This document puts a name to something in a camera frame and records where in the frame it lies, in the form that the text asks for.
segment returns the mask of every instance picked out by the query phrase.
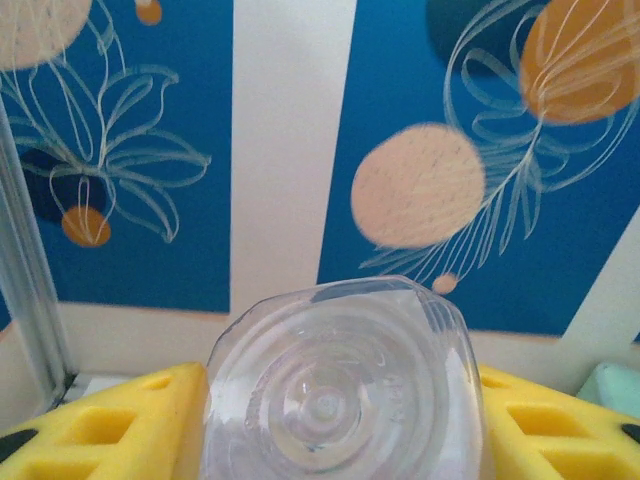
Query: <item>yellow sponge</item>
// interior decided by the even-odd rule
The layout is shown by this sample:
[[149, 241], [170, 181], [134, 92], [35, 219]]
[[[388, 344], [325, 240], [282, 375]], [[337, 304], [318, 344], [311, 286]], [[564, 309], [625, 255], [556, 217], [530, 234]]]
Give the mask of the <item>yellow sponge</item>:
[[207, 394], [190, 363], [81, 398], [2, 435], [0, 480], [196, 480]]
[[640, 479], [637, 419], [489, 367], [480, 377], [497, 480]]

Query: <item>mint green object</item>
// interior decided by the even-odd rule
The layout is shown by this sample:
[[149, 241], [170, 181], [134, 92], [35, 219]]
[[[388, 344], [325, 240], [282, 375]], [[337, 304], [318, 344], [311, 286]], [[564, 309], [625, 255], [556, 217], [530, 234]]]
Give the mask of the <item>mint green object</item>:
[[577, 397], [640, 418], [640, 372], [615, 363], [601, 363]]

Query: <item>pale pink circle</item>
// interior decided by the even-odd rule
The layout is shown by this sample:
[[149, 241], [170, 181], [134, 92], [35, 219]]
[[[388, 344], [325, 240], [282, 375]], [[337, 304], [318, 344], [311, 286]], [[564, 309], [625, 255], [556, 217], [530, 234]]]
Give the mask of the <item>pale pink circle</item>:
[[92, 0], [0, 0], [0, 70], [51, 60], [76, 39]]
[[447, 293], [453, 292], [457, 286], [458, 277], [453, 273], [445, 273], [433, 281], [431, 289], [440, 295], [446, 295]]
[[467, 137], [447, 125], [419, 124], [365, 157], [351, 188], [351, 209], [373, 243], [424, 247], [471, 222], [484, 194], [484, 164]]

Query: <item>dark blue circle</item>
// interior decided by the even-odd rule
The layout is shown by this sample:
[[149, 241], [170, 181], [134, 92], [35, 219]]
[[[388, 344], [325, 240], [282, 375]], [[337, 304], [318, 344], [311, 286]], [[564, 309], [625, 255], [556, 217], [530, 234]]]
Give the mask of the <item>dark blue circle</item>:
[[63, 165], [64, 162], [36, 148], [27, 150], [20, 155], [20, 161], [22, 162], [24, 178], [27, 182], [33, 211], [38, 218], [47, 222], [60, 224], [62, 222], [62, 216], [64, 215], [63, 211], [66, 212], [80, 202], [85, 205], [86, 200], [78, 198], [78, 186], [83, 178], [89, 182], [89, 206], [99, 212], [104, 212], [107, 205], [107, 191], [100, 178], [86, 175], [55, 177], [52, 181], [52, 186], [58, 201], [62, 205], [63, 211], [61, 211], [51, 193], [49, 177], [38, 175], [24, 167], [25, 165], [31, 165], [38, 169], [51, 172], [54, 167]]
[[[461, 71], [466, 53], [474, 48], [484, 50], [505, 66], [512, 66], [509, 46], [518, 24], [532, 7], [541, 8], [549, 1], [532, 1], [501, 15], [500, 18], [473, 36], [471, 42], [457, 56], [453, 64], [453, 71], [458, 73]], [[436, 56], [445, 66], [449, 64], [458, 39], [469, 23], [474, 21], [474, 17], [491, 2], [492, 0], [428, 0], [427, 31], [429, 40]], [[511, 3], [505, 2], [504, 6], [496, 9], [494, 13], [508, 12]], [[519, 52], [522, 52], [532, 26], [533, 20], [522, 25], [516, 42]], [[468, 69], [473, 76], [489, 77], [494, 75], [493, 71], [475, 62], [468, 65]]]

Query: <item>clear plastic bottle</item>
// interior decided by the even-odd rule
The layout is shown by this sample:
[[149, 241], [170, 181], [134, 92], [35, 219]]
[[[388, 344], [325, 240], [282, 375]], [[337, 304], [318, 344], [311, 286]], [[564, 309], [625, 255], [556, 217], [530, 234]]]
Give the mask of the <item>clear plastic bottle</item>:
[[493, 478], [462, 315], [405, 278], [264, 300], [209, 374], [202, 480]]

